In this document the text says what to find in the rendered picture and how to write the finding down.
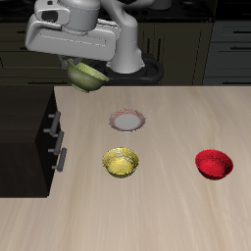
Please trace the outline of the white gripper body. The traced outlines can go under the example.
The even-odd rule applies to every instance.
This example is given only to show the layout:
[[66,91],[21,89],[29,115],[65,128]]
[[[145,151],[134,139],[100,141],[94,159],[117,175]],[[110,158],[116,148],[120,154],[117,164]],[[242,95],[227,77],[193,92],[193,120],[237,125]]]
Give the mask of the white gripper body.
[[28,21],[25,47],[29,51],[111,61],[121,29],[99,19],[95,29],[85,35],[69,34],[60,25],[39,21],[32,15]]

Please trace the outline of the green bowl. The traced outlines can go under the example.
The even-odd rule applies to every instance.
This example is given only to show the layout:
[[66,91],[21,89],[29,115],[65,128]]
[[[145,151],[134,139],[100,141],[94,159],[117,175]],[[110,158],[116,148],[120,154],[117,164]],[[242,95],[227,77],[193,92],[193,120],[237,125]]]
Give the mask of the green bowl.
[[73,59],[68,60],[68,77],[72,87],[85,93],[98,90],[109,81],[105,75],[82,62],[75,65]]

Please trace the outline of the dark wooden cabinet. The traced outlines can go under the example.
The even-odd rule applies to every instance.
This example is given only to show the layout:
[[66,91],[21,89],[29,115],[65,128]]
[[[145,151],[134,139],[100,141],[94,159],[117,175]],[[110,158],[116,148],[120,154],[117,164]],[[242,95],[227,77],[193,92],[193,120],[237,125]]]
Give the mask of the dark wooden cabinet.
[[48,149],[55,135],[44,132],[58,111],[52,86],[0,87],[0,198],[46,198],[50,194],[58,156]]

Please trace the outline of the yellow bowl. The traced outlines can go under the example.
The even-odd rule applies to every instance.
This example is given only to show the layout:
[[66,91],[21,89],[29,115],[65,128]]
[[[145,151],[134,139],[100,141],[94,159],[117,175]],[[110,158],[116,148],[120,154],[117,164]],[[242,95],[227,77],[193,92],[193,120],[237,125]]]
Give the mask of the yellow bowl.
[[127,177],[139,166],[139,157],[131,149],[119,147],[109,150],[102,159],[105,170],[115,177]]

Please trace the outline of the red bowl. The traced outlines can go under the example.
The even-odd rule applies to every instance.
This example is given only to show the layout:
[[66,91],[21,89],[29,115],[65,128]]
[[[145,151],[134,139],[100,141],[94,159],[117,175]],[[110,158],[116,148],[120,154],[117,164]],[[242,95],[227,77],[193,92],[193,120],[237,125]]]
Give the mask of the red bowl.
[[229,175],[233,170],[232,159],[222,151],[207,149],[195,157],[195,165],[199,173],[211,180],[219,180]]

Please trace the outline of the white plate with pink rim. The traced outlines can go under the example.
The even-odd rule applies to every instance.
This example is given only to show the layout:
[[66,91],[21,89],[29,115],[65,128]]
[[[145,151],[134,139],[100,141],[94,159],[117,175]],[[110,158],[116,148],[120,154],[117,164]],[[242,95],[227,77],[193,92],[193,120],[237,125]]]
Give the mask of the white plate with pink rim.
[[123,109],[113,113],[109,118],[111,128],[122,132],[133,132],[141,129],[146,123],[145,116],[132,109]]

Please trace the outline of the dark kitchen cupboards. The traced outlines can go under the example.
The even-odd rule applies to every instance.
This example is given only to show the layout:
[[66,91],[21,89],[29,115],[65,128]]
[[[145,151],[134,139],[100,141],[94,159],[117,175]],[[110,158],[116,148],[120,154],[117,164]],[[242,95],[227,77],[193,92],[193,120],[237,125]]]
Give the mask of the dark kitchen cupboards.
[[[55,55],[29,52],[35,0],[0,0],[0,85],[67,86]],[[251,0],[173,0],[166,11],[130,10],[138,46],[164,67],[161,85],[251,85]]]

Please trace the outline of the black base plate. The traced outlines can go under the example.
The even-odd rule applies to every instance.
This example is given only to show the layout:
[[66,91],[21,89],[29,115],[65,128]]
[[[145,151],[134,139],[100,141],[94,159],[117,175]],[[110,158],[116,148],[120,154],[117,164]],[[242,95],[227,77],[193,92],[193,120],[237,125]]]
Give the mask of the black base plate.
[[109,81],[106,86],[156,86],[164,76],[163,66],[151,53],[144,53],[143,68],[133,74],[119,74],[106,66],[105,61],[93,61],[90,67],[105,75]]

